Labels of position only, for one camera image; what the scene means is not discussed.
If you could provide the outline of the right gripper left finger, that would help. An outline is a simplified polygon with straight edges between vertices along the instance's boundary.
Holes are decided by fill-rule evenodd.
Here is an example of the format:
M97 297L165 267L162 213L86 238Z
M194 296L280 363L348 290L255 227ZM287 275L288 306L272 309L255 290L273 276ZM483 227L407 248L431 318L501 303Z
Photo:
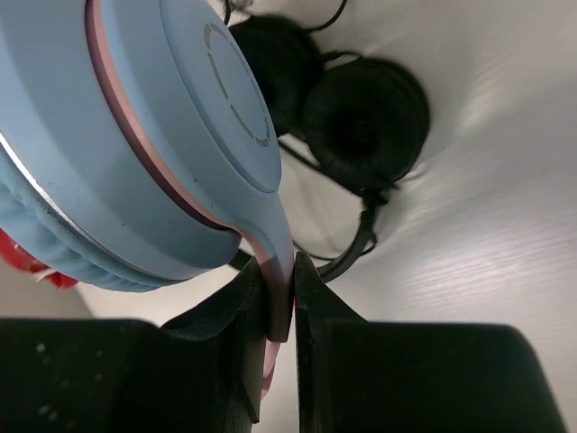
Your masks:
M5 318L4 432L248 432L258 422L266 290L256 263L163 326Z

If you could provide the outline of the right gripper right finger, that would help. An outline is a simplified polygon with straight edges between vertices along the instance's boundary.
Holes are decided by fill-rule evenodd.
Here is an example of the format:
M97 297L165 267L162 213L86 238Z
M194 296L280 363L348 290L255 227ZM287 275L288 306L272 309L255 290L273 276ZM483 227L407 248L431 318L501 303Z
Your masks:
M565 431L517 329L366 320L303 253L294 284L301 431Z

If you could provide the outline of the pink blue cat-ear headphones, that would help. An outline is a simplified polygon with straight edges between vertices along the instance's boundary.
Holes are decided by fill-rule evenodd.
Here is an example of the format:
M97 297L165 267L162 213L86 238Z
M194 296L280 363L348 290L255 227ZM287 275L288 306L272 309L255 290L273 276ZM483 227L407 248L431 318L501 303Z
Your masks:
M261 389L294 269L270 112L205 1L1 4L1 228L51 269L149 291L228 263L268 289Z

